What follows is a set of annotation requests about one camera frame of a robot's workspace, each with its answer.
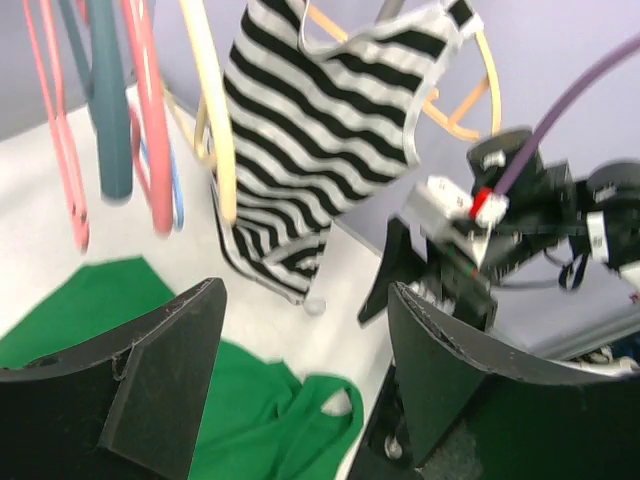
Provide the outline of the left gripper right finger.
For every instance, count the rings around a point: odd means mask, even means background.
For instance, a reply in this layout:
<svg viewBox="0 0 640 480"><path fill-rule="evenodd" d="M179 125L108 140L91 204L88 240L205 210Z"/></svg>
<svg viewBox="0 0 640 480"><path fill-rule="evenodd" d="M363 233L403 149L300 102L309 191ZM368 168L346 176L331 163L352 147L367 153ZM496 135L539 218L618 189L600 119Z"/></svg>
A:
<svg viewBox="0 0 640 480"><path fill-rule="evenodd" d="M388 321L415 464L429 479L635 479L639 378L517 350L390 287Z"/></svg>

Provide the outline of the cream yellow hanger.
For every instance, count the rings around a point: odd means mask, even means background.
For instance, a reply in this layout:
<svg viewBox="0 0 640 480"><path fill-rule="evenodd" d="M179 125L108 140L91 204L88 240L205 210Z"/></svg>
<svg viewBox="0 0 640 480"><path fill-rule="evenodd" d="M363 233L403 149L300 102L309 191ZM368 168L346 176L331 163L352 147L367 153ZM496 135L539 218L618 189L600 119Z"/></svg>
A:
<svg viewBox="0 0 640 480"><path fill-rule="evenodd" d="M198 154L204 152L202 136L209 121L214 153L202 157L204 164L216 173L219 209L223 220L231 225L237 217L235 147L227 111L220 65L206 9L202 1L181 1L180 7L189 35L201 85L205 116L198 110L194 142Z"/></svg>

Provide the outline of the green tank top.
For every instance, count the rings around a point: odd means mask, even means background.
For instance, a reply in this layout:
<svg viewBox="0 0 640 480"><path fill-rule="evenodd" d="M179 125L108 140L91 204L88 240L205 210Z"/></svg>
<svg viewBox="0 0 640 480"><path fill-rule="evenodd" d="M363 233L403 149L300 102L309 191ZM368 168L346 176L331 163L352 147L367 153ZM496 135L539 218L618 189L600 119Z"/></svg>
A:
<svg viewBox="0 0 640 480"><path fill-rule="evenodd" d="M84 266L1 340L1 364L72 347L172 300L142 258ZM363 426L360 391L327 375L299 380L222 342L189 473L192 479L332 479Z"/></svg>

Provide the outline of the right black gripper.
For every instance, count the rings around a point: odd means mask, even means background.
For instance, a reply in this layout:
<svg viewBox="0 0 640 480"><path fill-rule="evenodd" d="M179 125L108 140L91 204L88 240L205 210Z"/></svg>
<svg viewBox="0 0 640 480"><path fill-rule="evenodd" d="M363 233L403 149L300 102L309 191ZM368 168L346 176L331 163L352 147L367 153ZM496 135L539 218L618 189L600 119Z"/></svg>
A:
<svg viewBox="0 0 640 480"><path fill-rule="evenodd" d="M389 219L382 260L358 313L359 324L366 325L387 308L389 286L398 281L478 330L491 327L497 301L489 281L452 243L427 240L426 250L424 258L412 246L409 227L400 217Z"/></svg>

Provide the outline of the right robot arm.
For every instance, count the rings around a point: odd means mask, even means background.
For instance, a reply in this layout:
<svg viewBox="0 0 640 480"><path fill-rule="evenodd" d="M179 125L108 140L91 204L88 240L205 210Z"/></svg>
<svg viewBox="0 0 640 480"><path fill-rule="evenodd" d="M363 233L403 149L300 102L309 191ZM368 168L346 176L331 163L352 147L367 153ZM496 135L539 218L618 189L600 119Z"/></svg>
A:
<svg viewBox="0 0 640 480"><path fill-rule="evenodd" d="M387 307L394 282L418 283L453 315L480 330L497 313L494 288L538 254L568 241L572 258L561 263L552 286L574 291L589 260L604 264L633 286L639 284L639 163L609 162L586 179L574 179L566 161L546 166L533 152L507 194L508 210L493 227L471 219L474 197L497 184L531 137L512 129L474 145L467 160L474 175L471 192L443 176L418 183L404 205L419 223L426 253L412 246L399 217L387 224L382 262L358 314L366 324Z"/></svg>

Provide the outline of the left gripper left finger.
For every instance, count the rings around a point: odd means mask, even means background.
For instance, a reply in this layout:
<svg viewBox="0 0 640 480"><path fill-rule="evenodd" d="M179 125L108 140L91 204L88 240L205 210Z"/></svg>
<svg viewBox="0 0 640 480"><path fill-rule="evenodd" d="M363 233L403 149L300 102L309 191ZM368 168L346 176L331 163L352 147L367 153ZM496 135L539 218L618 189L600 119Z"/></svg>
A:
<svg viewBox="0 0 640 480"><path fill-rule="evenodd" d="M1 372L5 479L188 476L227 305L208 278L167 304Z"/></svg>

